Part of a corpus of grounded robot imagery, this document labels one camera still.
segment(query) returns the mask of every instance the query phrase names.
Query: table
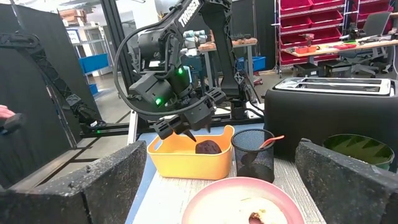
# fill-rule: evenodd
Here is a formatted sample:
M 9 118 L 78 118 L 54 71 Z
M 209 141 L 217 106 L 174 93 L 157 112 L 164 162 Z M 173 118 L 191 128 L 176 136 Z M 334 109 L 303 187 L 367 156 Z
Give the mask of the table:
M 262 128 L 264 124 L 249 124 L 234 126 L 235 132 Z M 223 127 L 213 128 L 211 134 L 221 134 Z M 205 134 L 205 130 L 194 134 Z M 140 139 L 149 144 L 155 134 L 143 134 Z M 235 160 L 231 166 L 229 177 L 236 176 Z M 155 170 L 149 156 L 136 199 L 132 205 L 126 224 L 181 224 L 182 215 L 190 199 L 202 188 L 212 183 L 212 180 L 163 178 Z M 297 203 L 306 223 L 325 223 L 318 208 L 305 188 L 294 163 L 275 159 L 274 184 L 288 193 Z
M 369 37 L 364 37 L 362 39 L 358 39 L 356 40 L 357 43 L 359 41 L 362 40 L 366 40 Z M 344 51 L 350 51 L 350 50 L 361 50 L 361 49 L 371 49 L 371 48 L 378 48 L 378 47 L 394 47 L 393 48 L 393 53 L 394 55 L 396 54 L 397 50 L 398 50 L 398 40 L 383 40 L 380 42 L 373 42 L 373 43 L 367 43 L 364 45 L 358 45 L 355 48 L 351 48 L 351 49 L 336 49 L 333 48 L 331 46 L 335 46 L 335 45 L 340 45 L 343 44 L 342 41 L 339 42 L 332 42 L 332 43 L 327 43 L 327 44 L 320 44 L 319 46 L 321 47 L 320 50 L 316 50 L 315 52 L 312 53 L 305 53 L 305 54 L 297 54 L 296 52 L 291 52 L 288 49 L 282 49 L 283 52 L 289 53 L 291 55 L 294 55 L 296 57 L 308 57 L 307 62 L 309 63 L 313 63 L 314 62 L 314 56 L 317 55 L 322 55 L 322 54 L 338 54 L 340 52 L 344 52 Z M 394 67 L 394 72 L 396 73 L 396 77 L 398 79 L 398 73 L 396 71 L 396 68 L 398 67 L 398 59 L 397 57 L 393 58 L 393 62 L 392 62 L 392 66 Z
M 253 71 L 253 55 L 252 55 L 251 46 L 257 44 L 257 39 L 251 38 L 248 40 L 237 40 L 237 41 L 232 41 L 232 44 L 233 48 L 244 47 L 245 58 L 247 58 L 247 61 L 245 59 L 244 69 L 249 74 L 250 82 L 253 84 L 254 71 Z M 207 71 L 209 87 L 212 88 L 214 87 L 215 84 L 213 83 L 214 78 L 211 72 L 211 60 L 209 53 L 217 50 L 216 45 L 212 42 L 208 42 L 205 44 L 201 44 L 198 50 L 205 55 L 205 63 L 206 63 L 206 71 Z

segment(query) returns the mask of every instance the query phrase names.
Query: black toaster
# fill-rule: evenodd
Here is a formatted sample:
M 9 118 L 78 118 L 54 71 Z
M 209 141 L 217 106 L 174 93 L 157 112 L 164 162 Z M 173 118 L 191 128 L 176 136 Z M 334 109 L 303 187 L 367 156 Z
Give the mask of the black toaster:
M 282 80 L 264 96 L 264 129 L 285 136 L 275 142 L 275 156 L 294 160 L 302 138 L 322 145 L 336 134 L 374 138 L 397 155 L 397 84 L 397 80 L 377 78 Z M 396 171 L 396 158 L 391 171 Z

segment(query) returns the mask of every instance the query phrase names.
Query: office chair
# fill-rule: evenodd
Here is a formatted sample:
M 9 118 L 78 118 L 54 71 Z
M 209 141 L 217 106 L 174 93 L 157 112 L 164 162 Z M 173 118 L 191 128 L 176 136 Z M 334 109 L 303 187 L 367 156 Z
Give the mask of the office chair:
M 370 14 L 363 27 L 363 37 L 382 35 L 390 18 L 390 14 L 391 12 L 377 12 Z M 352 64 L 351 73 L 363 71 L 370 73 L 371 75 L 375 75 L 375 71 L 378 71 L 379 67 L 363 65 L 363 63 L 370 63 L 375 58 L 387 57 L 387 53 L 384 47 L 375 47 L 373 49 L 350 50 L 347 52 L 342 52 L 340 53 L 340 56 Z

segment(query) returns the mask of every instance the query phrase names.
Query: yellow container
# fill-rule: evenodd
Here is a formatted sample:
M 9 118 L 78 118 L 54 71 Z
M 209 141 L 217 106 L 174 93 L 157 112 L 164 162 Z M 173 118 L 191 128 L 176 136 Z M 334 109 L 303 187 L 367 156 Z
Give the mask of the yellow container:
M 162 177 L 219 180 L 226 177 L 231 168 L 234 131 L 227 125 L 223 134 L 195 136 L 196 142 L 175 133 L 165 140 L 157 136 L 149 144 L 147 152 Z M 195 146 L 206 140 L 217 143 L 222 153 L 195 154 Z

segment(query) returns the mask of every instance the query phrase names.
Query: green led light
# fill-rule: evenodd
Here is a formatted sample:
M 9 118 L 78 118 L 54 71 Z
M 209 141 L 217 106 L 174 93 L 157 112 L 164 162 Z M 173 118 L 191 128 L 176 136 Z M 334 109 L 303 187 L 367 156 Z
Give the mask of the green led light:
M 160 98 L 156 99 L 156 100 L 155 100 L 155 103 L 156 103 L 156 105 L 161 104 L 161 103 L 162 103 L 162 99 L 160 99 Z

